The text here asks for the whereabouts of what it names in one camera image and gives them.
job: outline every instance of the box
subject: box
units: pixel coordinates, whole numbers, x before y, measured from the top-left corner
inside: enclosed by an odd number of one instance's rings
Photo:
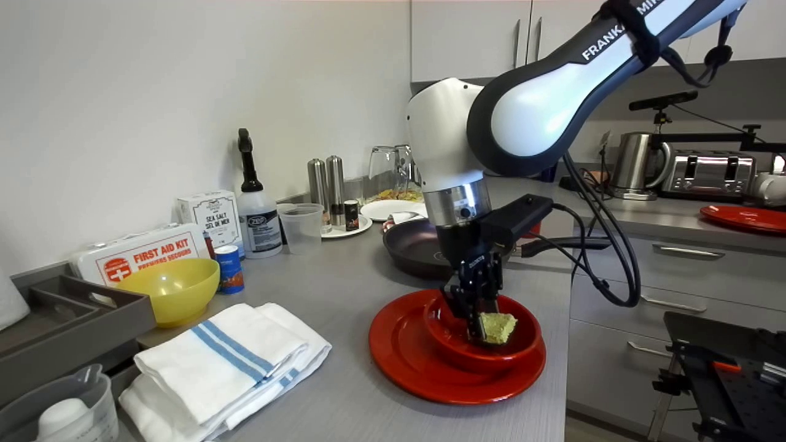
[[[238,245],[244,251],[244,230],[238,202],[231,192],[208,192],[177,198],[182,223],[197,223],[213,248]]]
[[[79,251],[69,263],[77,275],[95,286],[118,286],[123,278],[179,257],[208,257],[197,223],[177,223]]]

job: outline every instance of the red plate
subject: red plate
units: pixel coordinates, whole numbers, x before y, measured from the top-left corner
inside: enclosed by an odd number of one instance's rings
[[[728,229],[786,235],[786,213],[758,207],[703,207],[701,216]]]
[[[368,349],[376,365],[402,391],[435,403],[487,405],[509,400],[530,389],[546,365],[546,347],[506,372],[465,372],[448,364],[424,331],[424,305],[443,297],[438,290],[402,294],[370,321]]]

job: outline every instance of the bottle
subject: bottle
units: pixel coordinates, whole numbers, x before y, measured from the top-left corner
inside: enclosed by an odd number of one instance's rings
[[[245,127],[238,130],[244,159],[244,187],[238,196],[245,257],[268,257],[283,251],[283,230],[274,203],[268,198],[252,168],[252,142]]]

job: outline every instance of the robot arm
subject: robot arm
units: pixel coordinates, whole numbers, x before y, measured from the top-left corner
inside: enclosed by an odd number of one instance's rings
[[[483,89],[448,79],[407,106],[424,207],[454,271],[443,293],[473,337],[478,313],[497,310],[504,254],[549,211],[549,202],[520,196],[492,211],[483,174],[467,171],[473,168],[470,153],[506,178],[549,170],[591,109],[648,68],[660,47],[736,17],[746,0],[607,0],[611,3],[633,19],[597,15],[542,61],[514,68]]]

